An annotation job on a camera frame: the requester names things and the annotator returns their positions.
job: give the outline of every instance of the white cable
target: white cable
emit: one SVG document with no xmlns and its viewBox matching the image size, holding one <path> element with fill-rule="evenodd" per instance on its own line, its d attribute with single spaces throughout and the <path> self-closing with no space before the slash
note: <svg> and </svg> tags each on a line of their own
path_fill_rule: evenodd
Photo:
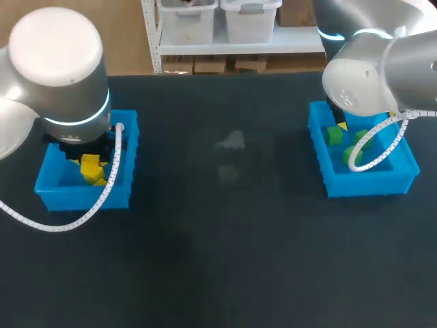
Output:
<svg viewBox="0 0 437 328">
<path fill-rule="evenodd" d="M 399 117 L 398 115 L 395 115 L 391 118 L 386 119 L 385 121 L 379 123 L 377 126 L 375 126 L 373 129 L 371 129 L 366 135 L 358 141 L 358 143 L 355 145 L 352 153 L 349 157 L 349 168 L 353 172 L 363 172 L 367 171 L 368 169 L 371 169 L 372 167 L 375 167 L 377 164 L 381 163 L 383 160 L 387 158 L 389 154 L 394 151 L 394 149 L 397 147 L 399 142 L 402 140 L 402 137 L 404 136 L 405 130 L 407 129 L 407 125 L 409 120 L 412 120 L 414 118 L 421 118 L 421 117 L 430 117 L 435 118 L 437 112 L 435 111 L 406 111 L 405 117 L 406 120 Z M 358 156 L 358 153 L 360 152 L 361 148 L 377 133 L 379 133 L 381 130 L 384 130 L 386 127 L 392 125 L 393 123 L 396 123 L 398 121 L 402 121 L 401 129 L 399 130 L 395 140 L 391 143 L 391 145 L 375 160 L 372 162 L 365 164 L 363 166 L 355 166 L 355 160 Z"/>
<path fill-rule="evenodd" d="M 104 201 L 107 199 L 111 189 L 115 183 L 115 177 L 117 176 L 120 157 L 122 155 L 122 132 L 124 130 L 124 125 L 122 123 L 117 123 L 115 125 L 115 151 L 114 151 L 114 159 L 111 168 L 111 173 L 109 174 L 108 183 L 103 189 L 102 194 L 97 199 L 97 202 L 91 207 L 91 209 L 86 212 L 80 219 L 75 222 L 66 224 L 66 225 L 45 225 L 35 221 L 32 221 L 21 214 L 17 213 L 15 210 L 11 209 L 8 205 L 3 203 L 0 200 L 0 209 L 4 210 L 8 215 L 13 217 L 14 219 L 20 221 L 21 223 L 33 227 L 38 230 L 46 231 L 46 232 L 65 232 L 76 229 L 77 227 L 83 225 L 86 221 L 88 221 L 98 209 L 103 205 Z"/>
</svg>

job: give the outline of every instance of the blue plastic bin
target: blue plastic bin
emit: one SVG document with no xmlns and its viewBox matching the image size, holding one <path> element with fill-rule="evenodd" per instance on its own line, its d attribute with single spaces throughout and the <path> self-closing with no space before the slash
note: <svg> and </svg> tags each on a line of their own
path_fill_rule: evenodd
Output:
<svg viewBox="0 0 437 328">
<path fill-rule="evenodd" d="M 133 180 L 135 159 L 138 146 L 137 112 L 112 110 L 111 123 L 124 124 L 123 140 L 126 149 L 122 150 L 122 159 L 115 184 L 102 208 L 129 208 L 130 188 Z M 105 167 L 109 176 L 112 163 Z M 49 211 L 89 210 L 99 198 L 104 187 L 87 184 L 81 175 L 80 167 L 68 161 L 65 154 L 54 144 L 49 144 L 42 163 L 35 192 L 41 197 Z"/>
<path fill-rule="evenodd" d="M 407 193 L 420 170 L 405 138 L 387 159 L 365 172 L 352 172 L 343 163 L 346 148 L 353 145 L 355 132 L 370 130 L 388 118 L 387 114 L 362 118 L 346 113 L 349 131 L 343 132 L 343 142 L 338 146 L 327 146 L 324 135 L 326 128 L 335 126 L 333 113 L 326 102 L 313 102 L 310 106 L 309 130 L 320 164 L 328 197 L 354 197 L 370 195 L 396 195 Z M 374 138 L 373 145 L 364 151 L 363 164 L 381 155 L 393 142 L 399 125 L 393 124 Z"/>
</svg>

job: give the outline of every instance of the green toy piece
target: green toy piece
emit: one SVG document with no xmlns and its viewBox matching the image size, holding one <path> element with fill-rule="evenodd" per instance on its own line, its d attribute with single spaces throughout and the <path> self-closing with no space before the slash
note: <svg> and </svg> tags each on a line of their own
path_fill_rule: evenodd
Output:
<svg viewBox="0 0 437 328">
<path fill-rule="evenodd" d="M 349 157 L 350 157 L 350 155 L 351 155 L 351 153 L 352 153 L 354 148 L 355 148 L 355 146 L 350 146 L 343 153 L 343 163 L 345 163 L 346 165 L 348 165 L 348 163 L 349 163 Z M 362 160 L 363 160 L 363 151 L 360 150 L 360 152 L 356 156 L 355 165 L 360 165 Z"/>
<path fill-rule="evenodd" d="M 343 131 L 339 126 L 330 126 L 326 129 L 326 143 L 328 146 L 341 144 L 343 141 Z"/>
<path fill-rule="evenodd" d="M 361 140 L 361 138 L 363 138 L 366 133 L 368 132 L 368 130 L 361 130 L 357 133 L 355 133 L 355 137 L 354 137 L 354 145 L 356 145 L 358 143 L 358 141 Z M 368 147 L 370 147 L 373 144 L 373 138 L 371 138 L 368 142 L 366 142 L 366 144 L 361 148 L 362 150 L 366 150 L 368 149 Z"/>
</svg>

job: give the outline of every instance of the dark tabletop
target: dark tabletop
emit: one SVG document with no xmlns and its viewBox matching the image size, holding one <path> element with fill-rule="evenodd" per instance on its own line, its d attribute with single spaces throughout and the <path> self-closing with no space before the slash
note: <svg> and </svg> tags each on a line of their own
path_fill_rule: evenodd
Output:
<svg viewBox="0 0 437 328">
<path fill-rule="evenodd" d="M 328 200 L 307 130 L 320 74 L 110 85 L 139 114 L 131 209 L 64 234 L 0 213 L 0 327 L 437 327 L 435 122 L 407 130 L 407 196 Z M 0 162 L 0 199 L 67 223 L 33 193 L 41 134 Z"/>
</svg>

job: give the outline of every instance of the yellow toy piece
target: yellow toy piece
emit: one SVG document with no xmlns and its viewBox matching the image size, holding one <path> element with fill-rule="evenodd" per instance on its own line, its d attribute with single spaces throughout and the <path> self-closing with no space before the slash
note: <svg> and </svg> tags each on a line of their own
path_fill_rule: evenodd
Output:
<svg viewBox="0 0 437 328">
<path fill-rule="evenodd" d="M 107 163 L 100 162 L 99 155 L 83 154 L 81 158 L 81 174 L 84 179 L 93 186 L 105 186 L 103 167 Z"/>
<path fill-rule="evenodd" d="M 340 126 L 345 131 L 348 130 L 348 123 L 346 122 L 338 123 L 337 125 Z"/>
</svg>

